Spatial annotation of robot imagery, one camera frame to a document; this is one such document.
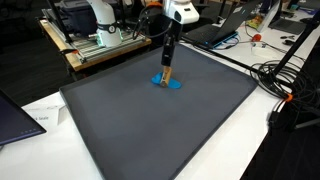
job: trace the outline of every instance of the laptop screen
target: laptop screen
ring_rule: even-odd
[[[237,6],[222,25],[220,31],[214,37],[213,41],[222,40],[221,38],[225,38],[231,33],[234,33],[243,23],[243,21],[247,19],[259,2],[260,0],[253,0],[244,5]]]
[[[45,132],[45,129],[0,90],[0,146]]]

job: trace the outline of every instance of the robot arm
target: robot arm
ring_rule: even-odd
[[[160,86],[167,87],[172,72],[171,60],[174,54],[175,41],[180,39],[182,25],[197,22],[199,14],[190,0],[164,0],[164,14],[172,19],[172,24],[164,40],[161,60],[163,72]]]
[[[114,17],[112,7],[104,0],[87,0],[97,18],[97,42],[101,47],[113,47],[121,44],[120,29]]]
[[[199,13],[191,0],[164,0],[164,15],[177,21],[179,24],[189,24],[199,20]]]

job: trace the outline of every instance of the paper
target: paper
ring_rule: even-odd
[[[59,124],[59,112],[63,106],[48,106],[45,108],[24,109],[34,120],[45,129]]]

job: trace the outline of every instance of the white desk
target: white desk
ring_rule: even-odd
[[[249,39],[244,34],[244,28],[239,28],[239,32],[242,41]],[[268,43],[289,49],[281,45],[280,40],[280,36],[288,34],[268,30],[262,35]],[[299,50],[297,55],[307,58],[319,35],[318,28],[304,43],[304,50]],[[251,55],[250,44],[239,44],[220,52],[247,65],[268,60]],[[248,73],[237,65],[210,57]],[[214,133],[176,179],[239,179],[263,141],[268,131],[268,113],[278,101],[257,88]],[[52,105],[64,105],[58,93],[24,108]],[[47,134],[9,144],[0,151],[1,180],[102,179],[67,109],[61,112],[59,125],[48,127],[47,130]]]

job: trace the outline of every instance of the sticker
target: sticker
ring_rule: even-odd
[[[237,12],[241,11],[241,9],[242,9],[242,7],[238,7],[233,11],[233,13],[237,13]]]

